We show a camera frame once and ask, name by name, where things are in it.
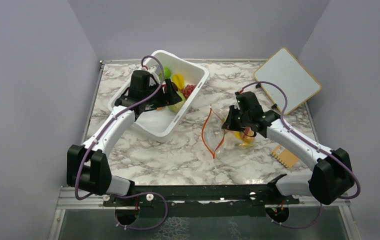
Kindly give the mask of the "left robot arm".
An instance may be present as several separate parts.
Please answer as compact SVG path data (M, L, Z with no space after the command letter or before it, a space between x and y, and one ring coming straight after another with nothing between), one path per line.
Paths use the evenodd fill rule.
M142 113L182 101L169 78L161 80L147 70L135 70L129 87L116 99L111 114L102 126L87 141L68 149L68 186L90 195L116 195L116 199L125 206L133 203L135 191L132 188L135 183L113 176L108 156L124 132Z

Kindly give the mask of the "clear zip top bag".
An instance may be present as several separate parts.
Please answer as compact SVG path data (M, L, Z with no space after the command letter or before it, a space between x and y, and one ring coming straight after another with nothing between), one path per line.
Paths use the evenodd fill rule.
M236 146L234 131L222 129L227 113L227 110L211 104L201 129L202 142L213 159L225 158L232 151L251 148ZM243 132L250 137L254 134L248 127Z

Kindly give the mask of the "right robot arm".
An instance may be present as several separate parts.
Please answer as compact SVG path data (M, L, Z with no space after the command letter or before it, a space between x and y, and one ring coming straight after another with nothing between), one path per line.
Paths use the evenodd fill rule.
M278 204L286 196L310 196L324 205L336 199L345 199L353 186L360 194L359 180L355 177L349 154L342 148L333 150L300 133L273 110L263 111L256 95L236 92L237 105L231 105L222 128L243 133L250 129L253 134L270 139L289 150L311 171L310 174L286 175L268 183L267 199Z

